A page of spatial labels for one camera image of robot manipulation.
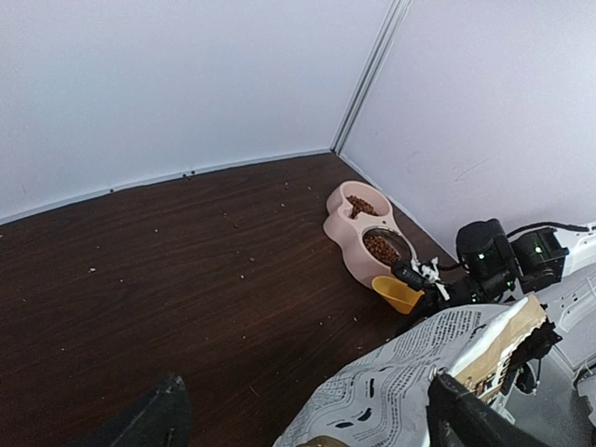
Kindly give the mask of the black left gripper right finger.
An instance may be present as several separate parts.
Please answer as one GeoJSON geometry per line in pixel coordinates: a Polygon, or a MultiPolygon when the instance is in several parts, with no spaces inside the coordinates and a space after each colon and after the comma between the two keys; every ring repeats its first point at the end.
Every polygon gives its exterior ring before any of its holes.
{"type": "Polygon", "coordinates": [[[428,389],[427,425],[430,446],[544,446],[479,400],[448,373],[436,375],[428,389]]]}

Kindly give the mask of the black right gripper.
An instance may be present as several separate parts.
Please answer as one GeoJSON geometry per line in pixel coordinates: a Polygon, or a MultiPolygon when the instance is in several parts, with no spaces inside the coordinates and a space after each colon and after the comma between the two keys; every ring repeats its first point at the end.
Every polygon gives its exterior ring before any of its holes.
{"type": "Polygon", "coordinates": [[[444,309],[464,305],[465,303],[466,299],[463,295],[453,295],[449,300],[446,300],[438,291],[428,291],[405,317],[405,320],[398,327],[396,335],[406,333],[419,320],[430,318],[444,309]]]}

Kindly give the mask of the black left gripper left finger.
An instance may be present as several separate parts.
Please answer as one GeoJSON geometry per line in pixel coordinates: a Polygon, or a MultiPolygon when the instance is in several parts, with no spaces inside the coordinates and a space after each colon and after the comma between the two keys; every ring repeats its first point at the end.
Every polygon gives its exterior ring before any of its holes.
{"type": "Polygon", "coordinates": [[[142,394],[116,416],[69,446],[187,446],[193,419],[186,385],[178,374],[142,394]]]}

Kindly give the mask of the yellow plastic scoop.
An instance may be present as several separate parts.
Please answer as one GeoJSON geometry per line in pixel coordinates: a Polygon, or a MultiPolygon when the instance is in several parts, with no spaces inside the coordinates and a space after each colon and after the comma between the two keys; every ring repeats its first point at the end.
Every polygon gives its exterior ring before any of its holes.
{"type": "Polygon", "coordinates": [[[372,289],[402,315],[409,315],[424,295],[422,291],[415,291],[404,282],[387,276],[374,278],[372,289]]]}

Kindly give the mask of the dog food bag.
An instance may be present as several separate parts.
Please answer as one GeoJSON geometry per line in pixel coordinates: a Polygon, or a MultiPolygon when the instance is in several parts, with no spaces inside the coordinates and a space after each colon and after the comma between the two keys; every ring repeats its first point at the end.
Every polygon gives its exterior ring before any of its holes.
{"type": "Polygon", "coordinates": [[[320,385],[278,446],[427,446],[428,389],[448,373],[483,402],[514,351],[547,320],[530,295],[514,305],[448,308],[346,365],[320,385]]]}

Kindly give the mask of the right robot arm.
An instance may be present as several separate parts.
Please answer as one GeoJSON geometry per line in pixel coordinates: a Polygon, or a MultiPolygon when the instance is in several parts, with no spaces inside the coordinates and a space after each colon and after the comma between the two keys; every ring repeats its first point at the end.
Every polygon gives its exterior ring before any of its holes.
{"type": "Polygon", "coordinates": [[[530,223],[507,232],[496,218],[461,227],[456,262],[397,261],[392,275],[421,298],[399,334],[424,318],[460,305],[493,304],[517,287],[528,294],[595,263],[595,223],[530,223]]]}

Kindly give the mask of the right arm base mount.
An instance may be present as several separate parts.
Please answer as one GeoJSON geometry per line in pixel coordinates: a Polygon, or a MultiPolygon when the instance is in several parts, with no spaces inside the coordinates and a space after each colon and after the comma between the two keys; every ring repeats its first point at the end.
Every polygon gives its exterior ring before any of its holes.
{"type": "Polygon", "coordinates": [[[522,394],[536,393],[540,385],[542,359],[562,340],[555,328],[553,322],[547,321],[517,347],[508,368],[508,389],[515,386],[522,394]]]}

